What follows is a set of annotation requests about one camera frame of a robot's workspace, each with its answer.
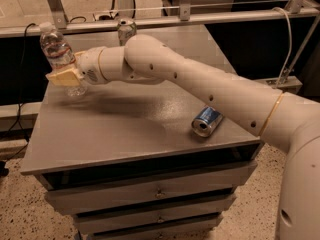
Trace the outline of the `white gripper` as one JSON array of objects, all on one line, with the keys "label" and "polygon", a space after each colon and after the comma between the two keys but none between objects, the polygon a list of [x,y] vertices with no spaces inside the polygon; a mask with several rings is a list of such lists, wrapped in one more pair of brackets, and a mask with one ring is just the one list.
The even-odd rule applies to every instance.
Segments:
[{"label": "white gripper", "polygon": [[[91,85],[106,84],[101,73],[99,57],[104,47],[95,47],[86,51],[75,52],[77,68],[83,78]],[[81,85],[81,76],[76,68],[54,70],[46,78],[55,86],[75,87]]]}]

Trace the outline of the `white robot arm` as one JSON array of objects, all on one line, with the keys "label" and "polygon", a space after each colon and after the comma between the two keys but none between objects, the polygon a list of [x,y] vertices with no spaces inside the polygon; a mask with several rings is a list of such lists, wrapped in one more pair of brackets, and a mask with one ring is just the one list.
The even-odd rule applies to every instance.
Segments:
[{"label": "white robot arm", "polygon": [[137,34],[124,46],[78,54],[74,66],[47,75],[57,86],[167,80],[249,133],[287,154],[277,240],[320,240],[320,104],[188,59]]}]

